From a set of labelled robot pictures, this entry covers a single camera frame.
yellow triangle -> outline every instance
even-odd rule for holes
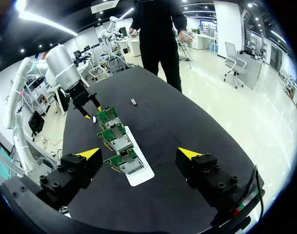
[[[86,160],[89,160],[89,158],[95,154],[95,152],[99,150],[99,148],[95,148],[95,149],[92,149],[92,150],[88,150],[88,151],[85,151],[85,152],[82,152],[82,153],[79,153],[79,154],[76,154],[76,155],[81,155],[82,157],[86,157]]]
[[[197,155],[204,155],[204,154],[200,154],[200,153],[196,153],[196,152],[193,152],[193,151],[190,151],[190,150],[185,150],[183,148],[179,148],[179,150],[181,150],[183,152],[183,154],[185,154],[189,160],[192,160],[192,157],[196,157]]]

black work surface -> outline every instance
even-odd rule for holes
[[[126,176],[103,165],[86,190],[69,204],[72,218],[111,230],[164,231],[194,234],[211,227],[217,214],[198,190],[192,190],[175,165],[178,147],[210,152],[244,186],[253,164],[235,140],[204,110],[166,82],[135,67],[88,89],[97,92],[102,109],[113,105],[122,123],[129,126],[155,177],[131,187]],[[130,99],[138,103],[134,106]],[[84,107],[97,112],[92,102]],[[98,138],[101,129],[85,119],[71,102],[63,154],[100,147],[103,159],[114,156]]]

white floor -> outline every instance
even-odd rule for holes
[[[223,82],[229,70],[224,59],[209,50],[190,51],[193,61],[190,69],[187,62],[180,63],[183,94],[210,114],[243,148],[265,182],[263,200],[265,210],[274,202],[292,170],[297,147],[297,109],[283,92],[278,81],[278,72],[263,63],[260,79],[254,90],[248,87],[237,90],[233,84]],[[142,66],[140,57],[126,55],[128,62]],[[159,75],[166,80],[162,67]],[[53,106],[45,117],[41,132],[56,144],[63,138],[66,116],[55,114]],[[37,144],[44,147],[41,141]],[[48,143],[47,152],[57,153],[57,146]],[[250,214],[252,221],[260,213],[258,205]]]

white board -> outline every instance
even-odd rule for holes
[[[132,144],[133,144],[133,150],[138,155],[142,163],[144,164],[144,168],[138,170],[137,172],[134,172],[130,175],[126,175],[127,179],[132,187],[138,186],[139,184],[142,184],[152,178],[154,178],[155,173],[149,166],[145,156],[143,155],[142,151],[139,148],[139,145],[135,141],[130,129],[128,126],[124,126],[126,134],[129,136]]]

person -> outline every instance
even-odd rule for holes
[[[187,19],[183,15],[178,0],[134,0],[133,23],[129,34],[140,29],[140,51],[143,66],[146,70],[158,75],[158,64],[167,78],[167,82],[182,92],[179,75],[178,45],[173,24],[178,31],[179,40],[183,43],[192,42],[185,40],[183,33],[186,30]]]

